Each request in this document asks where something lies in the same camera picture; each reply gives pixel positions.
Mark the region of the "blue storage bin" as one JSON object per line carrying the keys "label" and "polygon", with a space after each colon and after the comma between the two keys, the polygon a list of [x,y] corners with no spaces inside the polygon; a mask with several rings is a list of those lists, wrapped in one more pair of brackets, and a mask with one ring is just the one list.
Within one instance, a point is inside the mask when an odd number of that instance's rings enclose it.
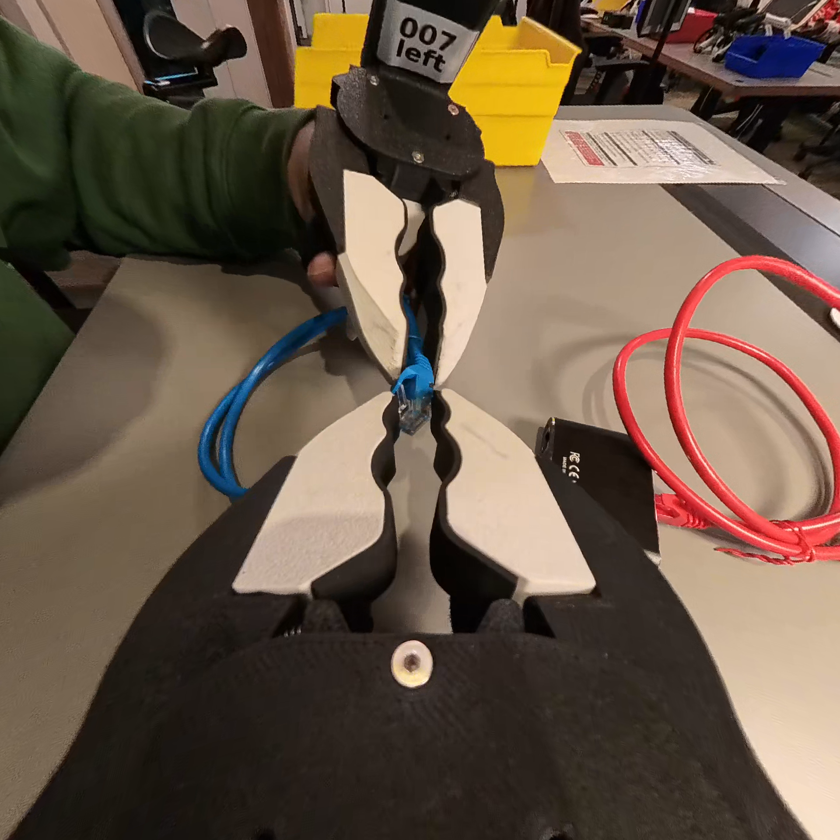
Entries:
{"label": "blue storage bin", "polygon": [[783,35],[741,35],[724,56],[723,66],[752,79],[799,79],[819,60],[825,45]]}

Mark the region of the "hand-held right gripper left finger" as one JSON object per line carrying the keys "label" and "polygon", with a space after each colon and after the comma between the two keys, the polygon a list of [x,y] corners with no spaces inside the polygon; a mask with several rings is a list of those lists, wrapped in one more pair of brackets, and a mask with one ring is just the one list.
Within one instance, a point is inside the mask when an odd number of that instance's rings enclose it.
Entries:
{"label": "hand-held right gripper left finger", "polygon": [[398,407],[379,394],[308,442],[233,581],[239,594],[372,602],[396,574]]}

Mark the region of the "person's left hand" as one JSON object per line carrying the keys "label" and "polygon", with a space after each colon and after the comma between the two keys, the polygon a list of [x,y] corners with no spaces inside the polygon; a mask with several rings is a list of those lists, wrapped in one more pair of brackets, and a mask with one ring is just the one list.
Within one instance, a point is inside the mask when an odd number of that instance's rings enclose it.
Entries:
{"label": "person's left hand", "polygon": [[316,200],[310,174],[315,128],[315,119],[310,119],[295,134],[287,158],[287,184],[304,227],[298,253],[308,280],[314,287],[330,288],[338,286],[337,256]]}

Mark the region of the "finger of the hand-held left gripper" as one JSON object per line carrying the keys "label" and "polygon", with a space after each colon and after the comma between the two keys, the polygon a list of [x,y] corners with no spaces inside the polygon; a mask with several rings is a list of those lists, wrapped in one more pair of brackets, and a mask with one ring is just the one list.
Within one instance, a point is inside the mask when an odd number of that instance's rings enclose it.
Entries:
{"label": "finger of the hand-held left gripper", "polygon": [[425,216],[420,203],[398,197],[373,175],[343,171],[339,287],[355,336],[389,382],[397,380],[406,358],[401,259],[415,246]]}
{"label": "finger of the hand-held left gripper", "polygon": [[432,268],[423,295],[424,352],[433,367],[434,386],[442,388],[475,329],[487,276],[480,207],[456,198],[434,207],[430,219]]}

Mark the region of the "black ethernet hub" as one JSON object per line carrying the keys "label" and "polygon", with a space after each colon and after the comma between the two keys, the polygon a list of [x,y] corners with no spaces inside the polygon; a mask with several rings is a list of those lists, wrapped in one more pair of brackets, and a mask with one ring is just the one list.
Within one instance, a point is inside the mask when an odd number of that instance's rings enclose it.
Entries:
{"label": "black ethernet hub", "polygon": [[661,564],[654,473],[627,434],[552,416],[539,429],[535,453],[560,467]]}

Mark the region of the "white board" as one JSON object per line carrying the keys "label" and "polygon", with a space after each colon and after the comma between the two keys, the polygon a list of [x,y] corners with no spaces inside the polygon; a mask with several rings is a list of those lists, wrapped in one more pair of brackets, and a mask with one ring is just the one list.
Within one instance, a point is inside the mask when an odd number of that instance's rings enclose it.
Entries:
{"label": "white board", "polygon": [[556,184],[785,182],[708,128],[663,119],[555,120],[541,162]]}

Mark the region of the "yellow storage bin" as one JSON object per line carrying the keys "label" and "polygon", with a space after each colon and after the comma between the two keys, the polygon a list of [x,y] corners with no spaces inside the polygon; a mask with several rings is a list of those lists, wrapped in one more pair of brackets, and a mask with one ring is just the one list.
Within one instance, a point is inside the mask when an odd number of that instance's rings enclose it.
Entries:
{"label": "yellow storage bin", "polygon": [[[315,14],[310,46],[297,48],[300,109],[330,105],[332,78],[361,63],[366,14]],[[524,17],[506,26],[490,18],[450,90],[481,131],[496,166],[534,166],[570,81],[576,45]]]}

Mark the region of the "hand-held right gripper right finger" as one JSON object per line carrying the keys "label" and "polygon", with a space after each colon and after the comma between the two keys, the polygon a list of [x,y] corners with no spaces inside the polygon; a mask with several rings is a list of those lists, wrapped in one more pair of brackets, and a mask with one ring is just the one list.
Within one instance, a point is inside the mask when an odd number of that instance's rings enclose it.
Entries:
{"label": "hand-held right gripper right finger", "polygon": [[592,593],[594,575],[529,446],[454,391],[435,393],[432,431],[431,569],[449,597]]}

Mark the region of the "person's left forearm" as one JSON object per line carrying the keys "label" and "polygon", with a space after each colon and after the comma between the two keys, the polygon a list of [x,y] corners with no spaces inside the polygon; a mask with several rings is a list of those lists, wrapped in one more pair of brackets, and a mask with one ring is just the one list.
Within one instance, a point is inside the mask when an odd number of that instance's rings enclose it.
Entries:
{"label": "person's left forearm", "polygon": [[249,262],[304,248],[287,164],[311,111],[184,110],[1,29],[2,259],[57,270],[77,249]]}

